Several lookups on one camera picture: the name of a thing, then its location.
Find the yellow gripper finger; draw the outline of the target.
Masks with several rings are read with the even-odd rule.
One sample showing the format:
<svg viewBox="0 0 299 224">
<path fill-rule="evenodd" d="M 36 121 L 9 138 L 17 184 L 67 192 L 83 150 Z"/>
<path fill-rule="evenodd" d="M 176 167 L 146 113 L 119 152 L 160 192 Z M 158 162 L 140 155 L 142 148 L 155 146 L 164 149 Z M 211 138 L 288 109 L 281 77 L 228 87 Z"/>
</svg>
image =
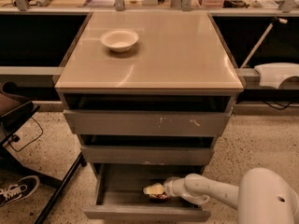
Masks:
<svg viewBox="0 0 299 224">
<path fill-rule="evenodd" d="M 143 188 L 143 193 L 148 195 L 160 195 L 164 193 L 164 186 L 161 183 L 156 183 Z"/>
</svg>

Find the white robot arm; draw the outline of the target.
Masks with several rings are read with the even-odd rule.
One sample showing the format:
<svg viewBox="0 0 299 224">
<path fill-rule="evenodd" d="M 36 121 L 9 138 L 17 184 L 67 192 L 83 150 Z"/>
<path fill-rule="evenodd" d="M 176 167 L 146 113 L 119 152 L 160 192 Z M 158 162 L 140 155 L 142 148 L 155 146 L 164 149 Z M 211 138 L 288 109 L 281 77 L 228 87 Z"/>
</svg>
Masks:
<svg viewBox="0 0 299 224">
<path fill-rule="evenodd" d="M 143 192 L 199 205 L 212 197 L 237 210 L 238 224 L 299 224 L 298 194 L 280 175 L 264 168 L 247 171 L 238 186 L 188 174 L 147 186 Z"/>
</svg>

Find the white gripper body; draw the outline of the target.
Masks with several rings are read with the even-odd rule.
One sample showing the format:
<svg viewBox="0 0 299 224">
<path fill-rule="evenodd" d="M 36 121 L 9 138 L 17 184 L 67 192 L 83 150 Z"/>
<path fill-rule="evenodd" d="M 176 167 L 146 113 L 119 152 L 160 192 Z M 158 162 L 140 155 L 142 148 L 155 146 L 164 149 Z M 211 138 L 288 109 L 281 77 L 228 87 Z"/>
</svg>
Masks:
<svg viewBox="0 0 299 224">
<path fill-rule="evenodd" d="M 184 179 L 180 177 L 170 177 L 164 181 L 164 192 L 169 197 L 183 197 L 187 191 Z"/>
</svg>

